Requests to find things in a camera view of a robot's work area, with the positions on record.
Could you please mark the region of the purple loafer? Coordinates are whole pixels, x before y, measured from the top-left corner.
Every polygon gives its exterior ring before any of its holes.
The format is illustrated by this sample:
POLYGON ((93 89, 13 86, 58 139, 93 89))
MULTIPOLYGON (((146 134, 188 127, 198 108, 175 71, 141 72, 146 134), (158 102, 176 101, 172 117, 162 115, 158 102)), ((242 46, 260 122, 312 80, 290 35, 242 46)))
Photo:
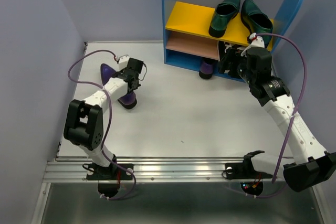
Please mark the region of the purple loafer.
MULTIPOLYGON (((109 65, 102 63, 100 65, 100 78, 103 85, 105 85, 110 78, 116 73, 116 71, 110 67, 109 65)), ((125 109, 132 109, 137 104, 137 98, 134 91, 122 96, 118 99, 118 102, 125 108, 125 109)))
POLYGON ((201 65, 199 68, 199 76, 202 79, 208 80, 213 76, 214 69, 218 61, 210 58, 202 58, 201 65))

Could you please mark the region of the green loafer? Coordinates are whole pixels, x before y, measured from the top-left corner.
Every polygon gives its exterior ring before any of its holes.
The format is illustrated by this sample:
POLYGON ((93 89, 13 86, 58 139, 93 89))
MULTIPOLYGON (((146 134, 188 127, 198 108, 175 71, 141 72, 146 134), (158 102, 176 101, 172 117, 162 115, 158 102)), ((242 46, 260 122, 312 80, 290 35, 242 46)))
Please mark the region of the green loafer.
POLYGON ((236 17, 240 9, 241 0, 223 0, 213 13, 208 33, 210 36, 220 38, 225 34, 228 23, 236 17))
POLYGON ((253 0, 244 0, 241 7, 240 18, 250 34, 273 32, 273 23, 253 0))

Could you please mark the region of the black sneaker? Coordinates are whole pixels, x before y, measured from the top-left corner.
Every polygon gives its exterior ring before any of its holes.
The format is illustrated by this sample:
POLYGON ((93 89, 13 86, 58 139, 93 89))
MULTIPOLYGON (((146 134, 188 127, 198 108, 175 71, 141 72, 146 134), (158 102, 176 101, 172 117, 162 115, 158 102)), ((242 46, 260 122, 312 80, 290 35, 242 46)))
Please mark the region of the black sneaker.
POLYGON ((231 47, 232 47, 231 43, 224 42, 224 41, 218 42, 217 49, 218 49, 218 56, 219 56, 220 61, 225 58, 227 49, 231 47))

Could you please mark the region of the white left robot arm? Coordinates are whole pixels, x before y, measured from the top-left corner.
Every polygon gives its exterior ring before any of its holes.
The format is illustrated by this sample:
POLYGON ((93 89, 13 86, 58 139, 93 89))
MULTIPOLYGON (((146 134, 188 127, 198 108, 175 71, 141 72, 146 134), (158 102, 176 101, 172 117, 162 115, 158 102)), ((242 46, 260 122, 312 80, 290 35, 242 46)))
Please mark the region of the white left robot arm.
POLYGON ((102 87, 84 100, 72 100, 68 107, 64 138, 79 146, 92 160, 83 166, 88 180, 116 180, 120 176, 131 179, 129 173, 117 168, 116 156, 103 143, 103 115, 114 101, 128 110, 136 106, 134 91, 140 87, 139 76, 145 64, 129 56, 121 57, 117 63, 118 70, 101 64, 102 87))

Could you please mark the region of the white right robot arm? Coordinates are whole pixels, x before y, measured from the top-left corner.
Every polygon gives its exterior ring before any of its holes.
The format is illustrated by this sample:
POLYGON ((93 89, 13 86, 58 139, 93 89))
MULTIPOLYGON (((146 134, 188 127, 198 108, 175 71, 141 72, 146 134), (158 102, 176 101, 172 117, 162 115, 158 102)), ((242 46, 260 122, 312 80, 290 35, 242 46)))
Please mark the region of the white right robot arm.
POLYGON ((261 107, 271 116, 285 137, 292 158, 285 161, 265 151, 249 152, 239 163, 227 163, 226 179, 284 179, 295 192, 328 180, 335 172, 335 153, 329 153, 314 137, 296 109, 285 83, 271 74, 272 55, 263 47, 241 51, 219 49, 219 73, 243 79, 261 107))

